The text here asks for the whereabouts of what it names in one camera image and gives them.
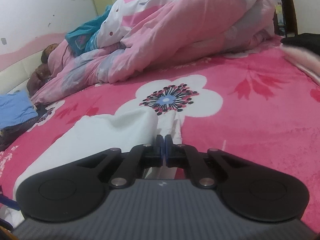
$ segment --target blue cloth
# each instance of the blue cloth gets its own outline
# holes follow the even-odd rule
[[[85,49],[84,49],[85,52],[89,52],[94,49],[98,49],[97,36],[98,36],[99,31],[100,30],[97,30],[96,33],[91,36],[91,38],[87,42],[87,45],[85,46]]]
[[[25,91],[0,95],[0,129],[38,116]]]
[[[66,34],[65,38],[77,57],[85,52],[87,42],[90,40],[91,36],[100,29],[101,24],[107,19],[111,7],[111,5],[108,5],[103,15],[82,24],[74,31]]]

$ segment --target pink wall stripe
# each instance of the pink wall stripe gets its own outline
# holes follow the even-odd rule
[[[24,59],[25,57],[45,49],[50,44],[60,43],[63,41],[65,35],[65,33],[52,33],[43,35],[35,38],[33,41],[30,41],[15,52],[0,55],[0,71],[18,62],[19,60]]]

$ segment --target gray ribbed surface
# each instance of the gray ribbed surface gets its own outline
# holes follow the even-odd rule
[[[238,217],[214,191],[196,188],[188,180],[140,179],[132,187],[112,191],[85,218],[64,224],[28,219],[14,234],[20,240],[302,240],[314,236],[299,220],[270,225]]]

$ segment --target white towel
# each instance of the white towel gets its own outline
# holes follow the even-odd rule
[[[174,143],[182,142],[180,121],[175,111],[169,111],[159,119],[155,111],[149,107],[141,107],[124,114],[83,116],[18,177],[14,185],[13,196],[15,198],[18,186],[36,173],[112,147],[128,152],[135,145],[152,144],[157,134],[163,136],[171,134]],[[169,169],[164,166],[151,170],[148,178],[173,179],[175,172],[176,168]],[[8,208],[2,212],[7,214],[4,219],[14,227],[23,221],[21,212]]]

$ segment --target bedroom wall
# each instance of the bedroom wall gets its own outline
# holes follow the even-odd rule
[[[320,0],[293,0],[298,32],[320,34]]]
[[[0,71],[62,41],[64,33],[96,17],[92,0],[0,0],[0,4]]]

